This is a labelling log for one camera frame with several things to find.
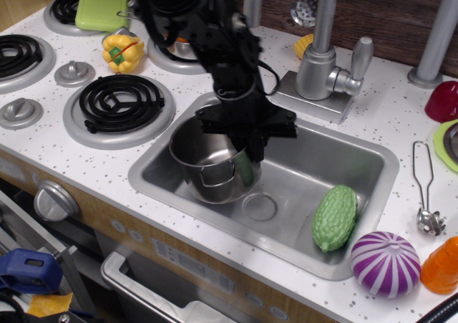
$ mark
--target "yellow cloth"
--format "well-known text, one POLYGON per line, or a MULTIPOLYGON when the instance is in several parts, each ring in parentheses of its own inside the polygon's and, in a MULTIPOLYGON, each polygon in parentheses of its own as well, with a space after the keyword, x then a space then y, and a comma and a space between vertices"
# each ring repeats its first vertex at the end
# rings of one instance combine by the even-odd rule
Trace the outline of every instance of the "yellow cloth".
POLYGON ((69 311, 70 302, 72 301, 73 293, 66 296, 55 296, 37 294, 31 298, 28 314, 35 317, 45 317, 52 314, 69 311))

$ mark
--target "purple and white onion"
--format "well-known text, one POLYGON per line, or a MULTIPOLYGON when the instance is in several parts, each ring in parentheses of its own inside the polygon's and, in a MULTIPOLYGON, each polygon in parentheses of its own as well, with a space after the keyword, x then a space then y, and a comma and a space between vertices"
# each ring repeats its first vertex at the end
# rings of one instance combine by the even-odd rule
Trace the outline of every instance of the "purple and white onion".
POLYGON ((356 242, 351 250, 351 270, 371 294, 391 299, 415 287, 421 267, 414 247, 406 239, 377 231, 356 242))

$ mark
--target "speckled countertop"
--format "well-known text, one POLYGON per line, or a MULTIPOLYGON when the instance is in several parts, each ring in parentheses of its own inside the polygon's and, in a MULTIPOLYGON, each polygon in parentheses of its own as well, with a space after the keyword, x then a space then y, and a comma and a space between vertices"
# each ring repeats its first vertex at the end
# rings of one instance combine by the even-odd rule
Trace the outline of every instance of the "speckled countertop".
MULTIPOLYGON (((96 76, 112 74, 101 55, 104 35, 66 37, 55 34, 45 27, 42 14, 42 10, 38 11, 1 33, 41 37, 52 45, 57 60, 53 70, 37 84, 0 95, 0 107, 25 97, 40 102, 44 108, 42 119, 31 127, 23 130, 0 129, 0 148, 160 227, 338 321, 416 322, 446 299, 431 293, 421 284, 405 297, 389 300, 368 294, 356 283, 355 278, 325 281, 132 189, 127 180, 128 170, 155 141, 113 151, 95 150, 73 141, 64 128, 62 112, 75 89, 59 87, 54 81, 55 71, 70 60, 89 62, 95 68, 96 76)), ((134 21, 131 31, 142 40, 148 40, 140 23, 134 21)), ((263 60, 281 77, 288 70, 297 71, 299 60, 292 47, 298 40, 297 36, 263 27, 254 32, 262 38, 263 60)), ((350 51, 337 49, 337 65, 348 69, 350 59, 350 51)), ((412 177, 411 147, 415 140, 425 140, 432 145, 432 135, 439 123, 430 120, 424 113, 424 106, 432 91, 409 84, 406 79, 409 70, 410 67, 402 64, 375 58, 366 74, 362 93, 355 98, 348 117, 341 125, 301 113, 298 116, 317 125, 383 145, 397 156, 399 174, 378 230, 406 238, 424 261, 450 236, 458 234, 458 174, 449 170, 433 153, 435 181, 431 187, 431 207, 439 210, 445 218, 447 232, 436 238, 422 234, 415 224, 420 197, 412 177)), ((207 74, 168 73, 146 57, 135 74, 156 79, 171 91, 175 100, 175 118, 195 98, 212 89, 207 74)), ((263 81, 267 90, 274 85, 274 78, 268 74, 264 74, 263 81)))

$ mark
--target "green bitter melon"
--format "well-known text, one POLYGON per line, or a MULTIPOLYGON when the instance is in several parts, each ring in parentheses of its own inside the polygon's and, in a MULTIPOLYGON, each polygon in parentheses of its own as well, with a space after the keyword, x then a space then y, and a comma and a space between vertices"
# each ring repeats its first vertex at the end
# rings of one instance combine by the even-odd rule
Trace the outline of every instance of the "green bitter melon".
POLYGON ((322 252, 341 248, 350 238, 356 224, 358 208, 353 189, 338 185, 329 190, 313 217, 313 240, 322 252))

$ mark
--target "orange bottle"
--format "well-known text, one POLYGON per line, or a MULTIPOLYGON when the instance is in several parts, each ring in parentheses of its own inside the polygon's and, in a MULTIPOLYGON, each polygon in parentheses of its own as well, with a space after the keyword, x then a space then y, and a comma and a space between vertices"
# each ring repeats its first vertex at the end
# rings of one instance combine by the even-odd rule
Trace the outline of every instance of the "orange bottle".
POLYGON ((451 294, 458 286, 458 236, 433 251, 422 266, 420 279, 430 291, 451 294))

